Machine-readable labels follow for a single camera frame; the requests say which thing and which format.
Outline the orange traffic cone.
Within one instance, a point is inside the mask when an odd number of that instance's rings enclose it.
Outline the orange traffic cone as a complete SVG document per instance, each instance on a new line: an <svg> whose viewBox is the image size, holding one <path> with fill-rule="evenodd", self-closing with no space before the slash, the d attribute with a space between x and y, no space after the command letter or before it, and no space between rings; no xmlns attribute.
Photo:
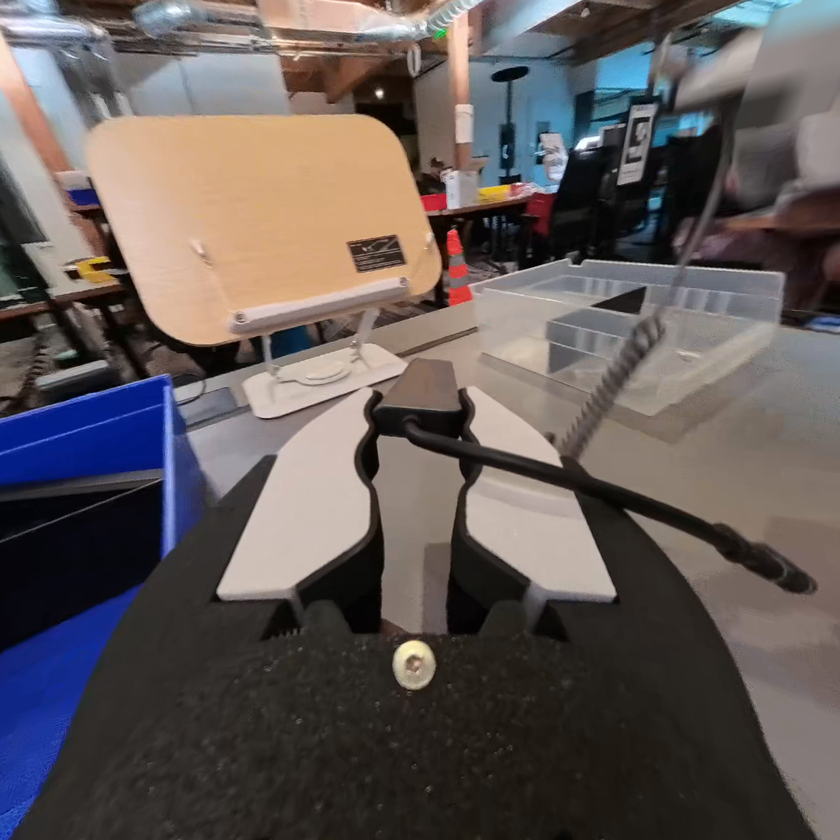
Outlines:
<svg viewBox="0 0 840 840"><path fill-rule="evenodd" d="M452 308L473 300L464 249L458 230L452 226L447 231L448 305Z"/></svg>

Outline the wooden laptop stand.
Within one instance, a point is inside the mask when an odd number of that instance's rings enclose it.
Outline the wooden laptop stand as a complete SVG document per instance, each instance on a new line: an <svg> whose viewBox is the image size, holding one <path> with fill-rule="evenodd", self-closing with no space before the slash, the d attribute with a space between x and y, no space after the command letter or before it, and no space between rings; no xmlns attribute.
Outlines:
<svg viewBox="0 0 840 840"><path fill-rule="evenodd" d="M283 417L399 377L380 310L431 291L435 237L399 140L362 115L112 119L89 175L145 313L197 348L259 339L242 388Z"/></svg>

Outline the black divider of clear bin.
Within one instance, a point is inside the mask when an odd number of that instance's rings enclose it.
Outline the black divider of clear bin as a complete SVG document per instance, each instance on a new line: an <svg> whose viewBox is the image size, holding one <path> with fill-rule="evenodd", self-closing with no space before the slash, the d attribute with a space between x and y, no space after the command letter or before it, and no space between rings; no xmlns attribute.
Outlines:
<svg viewBox="0 0 840 840"><path fill-rule="evenodd" d="M646 295L646 287L634 287L617 296L593 303L591 308L637 316L642 310Z"/></svg>

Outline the black office chair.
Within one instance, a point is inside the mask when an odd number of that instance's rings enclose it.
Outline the black office chair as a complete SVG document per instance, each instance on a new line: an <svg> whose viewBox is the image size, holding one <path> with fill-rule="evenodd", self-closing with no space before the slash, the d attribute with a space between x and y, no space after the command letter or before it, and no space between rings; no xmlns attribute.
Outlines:
<svg viewBox="0 0 840 840"><path fill-rule="evenodd" d="M614 148L574 150L555 194L549 231L553 259L576 253L608 259L615 250Z"/></svg>

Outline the black divider of blue bin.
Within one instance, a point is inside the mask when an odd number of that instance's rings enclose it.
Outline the black divider of blue bin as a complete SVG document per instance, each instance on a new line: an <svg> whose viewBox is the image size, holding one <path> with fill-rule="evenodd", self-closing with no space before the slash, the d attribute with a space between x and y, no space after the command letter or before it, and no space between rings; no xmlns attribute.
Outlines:
<svg viewBox="0 0 840 840"><path fill-rule="evenodd" d="M1 489L1 649L143 583L163 548L163 473Z"/></svg>

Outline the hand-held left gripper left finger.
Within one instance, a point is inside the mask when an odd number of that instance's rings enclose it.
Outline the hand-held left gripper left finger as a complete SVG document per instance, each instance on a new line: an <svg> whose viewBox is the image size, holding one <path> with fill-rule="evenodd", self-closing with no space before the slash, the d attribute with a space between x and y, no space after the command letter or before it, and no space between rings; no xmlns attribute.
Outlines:
<svg viewBox="0 0 840 840"><path fill-rule="evenodd" d="M221 602L381 600L384 548L370 387L312 419L277 452L217 585Z"/></svg>

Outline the blue plastic bin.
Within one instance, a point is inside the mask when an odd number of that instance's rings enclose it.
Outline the blue plastic bin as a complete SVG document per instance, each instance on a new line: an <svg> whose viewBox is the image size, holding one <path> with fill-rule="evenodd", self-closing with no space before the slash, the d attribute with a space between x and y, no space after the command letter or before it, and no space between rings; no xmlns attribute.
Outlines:
<svg viewBox="0 0 840 840"><path fill-rule="evenodd" d="M161 469L159 562L203 515L207 485L167 376L9 417L1 432L1 488ZM35 802L104 646L141 585L2 650L2 838Z"/></svg>

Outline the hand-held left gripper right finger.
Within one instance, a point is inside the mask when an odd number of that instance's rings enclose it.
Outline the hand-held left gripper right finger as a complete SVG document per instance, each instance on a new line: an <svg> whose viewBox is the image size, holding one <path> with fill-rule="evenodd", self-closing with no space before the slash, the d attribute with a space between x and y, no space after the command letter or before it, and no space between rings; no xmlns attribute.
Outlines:
<svg viewBox="0 0 840 840"><path fill-rule="evenodd" d="M450 571L483 609L612 604L617 592L574 493L482 466L458 498Z"/></svg>

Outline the clear plastic bin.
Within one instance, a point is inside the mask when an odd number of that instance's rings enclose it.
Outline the clear plastic bin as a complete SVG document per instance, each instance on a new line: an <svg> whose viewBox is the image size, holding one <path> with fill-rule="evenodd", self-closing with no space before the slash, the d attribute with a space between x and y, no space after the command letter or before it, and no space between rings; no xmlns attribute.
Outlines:
<svg viewBox="0 0 840 840"><path fill-rule="evenodd" d="M690 266L669 292L670 265L563 259L471 285L484 354L591 392L636 321L664 306L665 336L617 404L652 416L735 372L781 323L780 272ZM639 315L591 305L646 287Z"/></svg>

